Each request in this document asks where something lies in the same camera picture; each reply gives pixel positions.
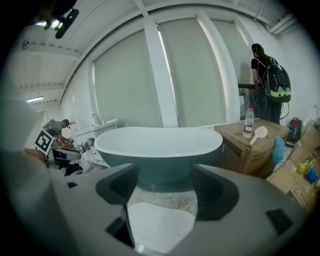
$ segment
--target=scoop handle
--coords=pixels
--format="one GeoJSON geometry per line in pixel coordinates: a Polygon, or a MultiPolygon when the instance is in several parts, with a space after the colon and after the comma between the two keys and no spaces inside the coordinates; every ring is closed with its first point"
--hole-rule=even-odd
{"type": "Polygon", "coordinates": [[[255,134],[254,137],[252,138],[252,140],[249,142],[249,144],[253,145],[257,139],[258,139],[258,134],[255,134]]]}

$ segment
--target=white countertop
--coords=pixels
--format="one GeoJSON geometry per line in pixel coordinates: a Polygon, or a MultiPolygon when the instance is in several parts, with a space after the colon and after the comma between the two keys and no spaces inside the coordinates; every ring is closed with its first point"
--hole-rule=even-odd
{"type": "Polygon", "coordinates": [[[76,132],[72,133],[72,135],[73,136],[78,136],[78,135],[81,135],[81,134],[94,132],[96,130],[103,129],[103,128],[108,127],[108,126],[115,125],[116,123],[118,123],[118,119],[117,118],[116,119],[112,119],[110,121],[106,121],[104,124],[101,124],[101,125],[97,125],[97,126],[94,126],[94,127],[90,127],[90,128],[87,128],[87,129],[76,131],[76,132]]]}

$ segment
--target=ceiling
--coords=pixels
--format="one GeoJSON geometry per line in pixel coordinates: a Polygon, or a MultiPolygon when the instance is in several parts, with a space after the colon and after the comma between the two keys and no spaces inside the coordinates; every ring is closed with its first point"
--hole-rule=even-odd
{"type": "Polygon", "coordinates": [[[289,14],[277,0],[77,0],[79,16],[63,38],[57,40],[53,29],[26,27],[8,57],[8,69],[18,91],[26,99],[43,96],[32,105],[59,104],[77,66],[97,43],[103,31],[116,27],[120,20],[174,5],[210,4],[257,17],[270,27],[289,14]],[[23,50],[23,41],[30,48],[23,50]]]}

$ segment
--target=bathtub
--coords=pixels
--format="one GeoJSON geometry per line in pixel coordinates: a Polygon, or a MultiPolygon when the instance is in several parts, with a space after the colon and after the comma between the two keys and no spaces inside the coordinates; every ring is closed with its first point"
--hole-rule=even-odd
{"type": "Polygon", "coordinates": [[[124,127],[101,134],[95,148],[110,167],[135,164],[137,186],[152,192],[192,190],[192,164],[215,166],[222,136],[205,128],[124,127]]]}

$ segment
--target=bathtub rim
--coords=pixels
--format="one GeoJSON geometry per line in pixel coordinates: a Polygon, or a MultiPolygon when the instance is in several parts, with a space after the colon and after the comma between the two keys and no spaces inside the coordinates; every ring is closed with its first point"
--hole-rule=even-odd
{"type": "Polygon", "coordinates": [[[115,155],[115,156],[124,156],[124,157],[134,157],[134,158],[182,158],[182,157],[192,157],[192,156],[200,156],[200,155],[205,155],[208,153],[211,153],[215,150],[217,150],[221,145],[223,144],[223,137],[222,135],[215,131],[215,130],[211,130],[211,129],[207,129],[207,128],[203,128],[203,127],[168,127],[168,128],[162,128],[162,127],[121,127],[121,128],[117,128],[117,129],[112,129],[109,131],[104,132],[103,134],[99,135],[95,141],[94,141],[94,147],[99,151],[99,153],[106,153],[106,154],[110,154],[110,155],[115,155]],[[114,132],[114,130],[118,130],[118,129],[129,129],[129,128],[147,128],[147,129],[201,129],[201,130],[206,130],[209,131],[213,134],[216,134],[217,139],[219,140],[218,143],[216,145],[213,145],[212,148],[210,148],[210,150],[199,150],[197,153],[184,153],[183,155],[173,155],[173,154],[163,154],[163,155],[147,155],[147,154],[139,154],[139,153],[124,153],[124,152],[118,152],[118,151],[112,151],[112,150],[107,150],[107,149],[103,149],[100,146],[98,146],[98,140],[100,137],[102,137],[103,135],[105,135],[106,133],[109,132],[114,132]]]}

